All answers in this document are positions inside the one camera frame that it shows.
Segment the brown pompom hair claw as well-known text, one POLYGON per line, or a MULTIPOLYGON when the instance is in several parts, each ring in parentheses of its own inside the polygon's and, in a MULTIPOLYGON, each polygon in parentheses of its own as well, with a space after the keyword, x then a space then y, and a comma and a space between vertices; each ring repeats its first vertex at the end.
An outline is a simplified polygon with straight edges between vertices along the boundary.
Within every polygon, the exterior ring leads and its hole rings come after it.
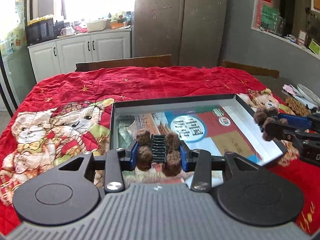
POLYGON ((275 121, 277 123, 288 125, 288 121, 285 118, 278 118, 278 109, 276 107, 260 107, 255 111, 253 116, 254 122, 260 127, 261 132, 263 133, 263 139, 265 141, 272 141, 274 139, 273 136, 269 135, 265 131, 266 125, 275 121))
POLYGON ((181 172, 180 140, 176 133, 151 134, 147 129, 141 129, 136 133, 136 141, 139 170, 148 171, 153 163, 157 163, 167 177, 174 177, 181 172))

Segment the brown beaded mat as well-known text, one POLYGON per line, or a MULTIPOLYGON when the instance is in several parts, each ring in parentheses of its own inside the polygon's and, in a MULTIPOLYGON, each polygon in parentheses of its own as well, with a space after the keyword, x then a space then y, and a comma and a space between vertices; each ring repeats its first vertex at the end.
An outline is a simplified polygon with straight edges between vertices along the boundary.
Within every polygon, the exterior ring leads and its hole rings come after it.
POLYGON ((310 114, 309 110, 298 100, 293 97, 285 98, 287 106, 298 116, 307 116, 310 114))

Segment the white plate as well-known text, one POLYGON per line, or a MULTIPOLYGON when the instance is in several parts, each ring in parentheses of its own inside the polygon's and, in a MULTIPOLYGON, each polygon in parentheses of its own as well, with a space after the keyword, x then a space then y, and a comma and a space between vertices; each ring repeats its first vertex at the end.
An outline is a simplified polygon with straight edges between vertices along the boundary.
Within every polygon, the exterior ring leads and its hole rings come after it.
POLYGON ((320 98, 313 91, 308 89, 308 87, 305 87, 304 85, 299 83, 297 85, 297 89, 306 100, 310 101, 311 103, 317 106, 320 105, 320 98))

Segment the colourful book in box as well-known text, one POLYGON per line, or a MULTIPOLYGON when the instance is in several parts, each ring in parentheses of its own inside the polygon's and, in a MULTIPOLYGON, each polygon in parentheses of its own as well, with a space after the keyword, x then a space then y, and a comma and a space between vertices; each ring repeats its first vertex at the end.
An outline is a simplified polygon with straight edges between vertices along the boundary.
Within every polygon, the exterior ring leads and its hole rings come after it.
POLYGON ((119 146, 127 146, 140 129, 147 129, 151 134, 176 133, 191 150, 203 149, 216 156, 235 152, 254 163, 263 160, 249 122, 230 107, 213 105, 119 115, 117 129, 119 146))

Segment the black shallow cardboard box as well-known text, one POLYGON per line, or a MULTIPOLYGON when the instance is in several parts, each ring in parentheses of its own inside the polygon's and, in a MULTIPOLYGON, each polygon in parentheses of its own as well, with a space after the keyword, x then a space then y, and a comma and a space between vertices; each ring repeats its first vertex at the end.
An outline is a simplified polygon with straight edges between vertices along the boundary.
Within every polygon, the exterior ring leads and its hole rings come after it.
POLYGON ((152 134, 174 132, 190 149, 212 155, 236 152, 264 166, 284 155, 282 142, 263 140, 255 111, 237 94, 189 96, 114 103, 112 148, 127 147, 140 129, 152 134))

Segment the red quilted bedspread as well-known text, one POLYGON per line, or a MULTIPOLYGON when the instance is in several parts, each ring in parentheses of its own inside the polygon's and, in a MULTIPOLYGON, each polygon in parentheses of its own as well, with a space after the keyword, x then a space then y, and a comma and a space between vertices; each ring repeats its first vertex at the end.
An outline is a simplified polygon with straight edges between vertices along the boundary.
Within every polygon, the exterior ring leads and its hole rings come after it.
MULTIPOLYGON (((61 108, 74 102, 112 98, 116 101, 170 98, 210 94, 240 94, 264 90, 265 85, 246 71, 235 68, 117 67, 90 72, 72 72, 36 84, 17 113, 61 108)), ((319 168, 298 159, 287 144, 287 154, 271 171, 298 185, 304 207, 297 225, 307 233, 319 230, 319 168)))

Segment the dark wooden chair back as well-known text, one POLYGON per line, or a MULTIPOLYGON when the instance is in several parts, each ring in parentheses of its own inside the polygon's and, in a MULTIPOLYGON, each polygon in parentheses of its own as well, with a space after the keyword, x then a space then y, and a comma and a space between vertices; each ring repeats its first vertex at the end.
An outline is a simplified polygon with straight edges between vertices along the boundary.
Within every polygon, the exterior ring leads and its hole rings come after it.
POLYGON ((81 62, 76 64, 76 72, 89 72, 117 67, 172 67, 171 55, 132 57, 106 61, 81 62))

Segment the white kitchen cabinet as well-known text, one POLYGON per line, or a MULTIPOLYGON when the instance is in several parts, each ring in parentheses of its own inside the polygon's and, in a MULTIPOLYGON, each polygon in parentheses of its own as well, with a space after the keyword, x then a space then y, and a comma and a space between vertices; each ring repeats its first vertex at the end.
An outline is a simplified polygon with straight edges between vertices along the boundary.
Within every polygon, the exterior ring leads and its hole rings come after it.
POLYGON ((36 82, 74 72, 77 63, 131 57, 131 28, 56 38, 28 47, 36 82))

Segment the cream bowl on counter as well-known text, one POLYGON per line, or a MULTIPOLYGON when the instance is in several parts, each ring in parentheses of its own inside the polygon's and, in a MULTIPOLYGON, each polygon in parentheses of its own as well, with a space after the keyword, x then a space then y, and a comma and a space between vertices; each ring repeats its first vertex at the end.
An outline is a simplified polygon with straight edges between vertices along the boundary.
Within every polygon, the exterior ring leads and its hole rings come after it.
POLYGON ((88 21, 87 23, 87 31, 95 32, 95 31, 102 31, 107 28, 108 20, 95 20, 95 21, 88 21))

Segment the white mug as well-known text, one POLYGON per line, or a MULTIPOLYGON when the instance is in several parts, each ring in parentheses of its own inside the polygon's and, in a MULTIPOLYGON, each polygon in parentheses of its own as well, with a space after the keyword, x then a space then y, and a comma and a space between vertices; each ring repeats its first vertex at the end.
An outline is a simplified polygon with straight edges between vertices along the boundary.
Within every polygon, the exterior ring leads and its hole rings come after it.
POLYGON ((74 33, 75 33, 75 30, 71 26, 62 28, 60 31, 60 35, 62 35, 62 36, 72 35, 74 33))

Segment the steel double-door refrigerator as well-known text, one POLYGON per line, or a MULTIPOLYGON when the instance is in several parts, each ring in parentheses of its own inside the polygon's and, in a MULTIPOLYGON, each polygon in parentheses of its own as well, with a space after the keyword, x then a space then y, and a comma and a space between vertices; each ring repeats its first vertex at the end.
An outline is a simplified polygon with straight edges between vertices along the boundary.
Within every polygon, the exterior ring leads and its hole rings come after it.
POLYGON ((176 66, 216 67, 227 0, 135 0, 132 56, 171 55, 176 66))

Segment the black microwave oven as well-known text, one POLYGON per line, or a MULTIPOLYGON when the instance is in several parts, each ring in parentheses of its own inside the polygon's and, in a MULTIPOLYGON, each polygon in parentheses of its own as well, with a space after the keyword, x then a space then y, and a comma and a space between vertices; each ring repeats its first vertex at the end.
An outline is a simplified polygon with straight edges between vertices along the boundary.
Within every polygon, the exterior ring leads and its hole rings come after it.
POLYGON ((26 28, 27 44, 33 45, 41 42, 49 41, 55 38, 54 21, 52 18, 40 20, 26 28))

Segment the white wall shelf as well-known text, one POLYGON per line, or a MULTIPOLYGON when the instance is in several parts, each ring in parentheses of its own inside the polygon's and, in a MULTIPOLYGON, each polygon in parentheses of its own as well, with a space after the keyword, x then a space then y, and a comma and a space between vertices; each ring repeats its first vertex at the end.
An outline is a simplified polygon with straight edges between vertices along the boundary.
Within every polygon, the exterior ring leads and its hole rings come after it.
POLYGON ((251 29, 319 59, 319 0, 254 0, 251 29))

